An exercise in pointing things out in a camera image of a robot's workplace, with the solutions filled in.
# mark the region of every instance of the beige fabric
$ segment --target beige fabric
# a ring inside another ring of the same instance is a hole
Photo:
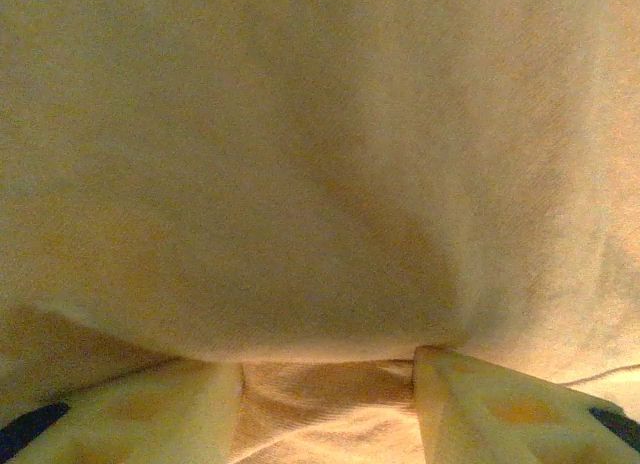
[[[236,462],[420,462],[420,345],[640,418],[638,4],[0,0],[0,418],[241,360]]]

